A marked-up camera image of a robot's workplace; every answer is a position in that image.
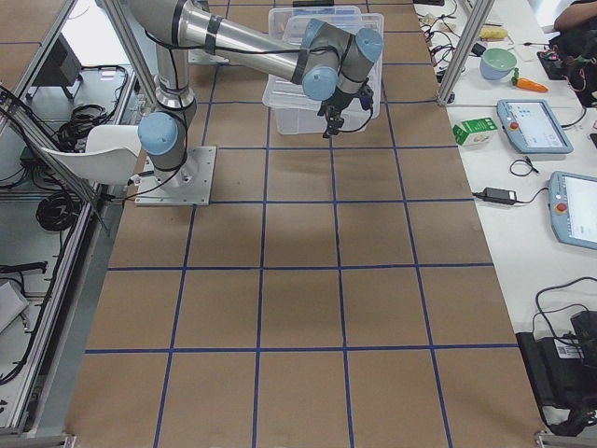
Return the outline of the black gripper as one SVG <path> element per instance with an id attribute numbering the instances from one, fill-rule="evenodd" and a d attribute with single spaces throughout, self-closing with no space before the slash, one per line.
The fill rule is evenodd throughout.
<path id="1" fill-rule="evenodd" d="M 331 138 L 341 132 L 344 124 L 341 112 L 357 97 L 358 92 L 345 92 L 340 88 L 336 88 L 334 93 L 321 103 L 317 116 L 326 118 L 324 138 Z"/>

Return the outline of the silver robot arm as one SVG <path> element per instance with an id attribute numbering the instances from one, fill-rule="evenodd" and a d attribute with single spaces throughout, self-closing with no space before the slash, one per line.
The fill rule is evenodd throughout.
<path id="1" fill-rule="evenodd" d="M 159 186 L 184 187 L 198 171 L 187 149 L 197 104 L 188 80 L 187 54 L 192 49 L 299 85 L 320 104 L 325 138 L 343 132 L 341 114 L 353 101 L 373 109 L 368 74 L 382 56 L 383 39 L 372 29 L 352 34 L 311 19 L 300 45 L 293 46 L 192 1 L 132 1 L 130 10 L 156 45 L 157 109 L 141 120 L 138 136 Z"/>

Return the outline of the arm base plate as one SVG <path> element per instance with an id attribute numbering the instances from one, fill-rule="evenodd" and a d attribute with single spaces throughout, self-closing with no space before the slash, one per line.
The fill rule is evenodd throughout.
<path id="1" fill-rule="evenodd" d="M 192 147 L 187 161 L 169 181 L 171 173 L 156 171 L 150 158 L 145 171 L 151 175 L 140 180 L 139 195 L 133 199 L 139 206 L 208 205 L 215 169 L 216 147 Z"/>
<path id="2" fill-rule="evenodd" d="M 229 60 L 217 55 L 206 53 L 202 49 L 191 49 L 188 52 L 188 63 L 193 65 L 228 64 Z"/>

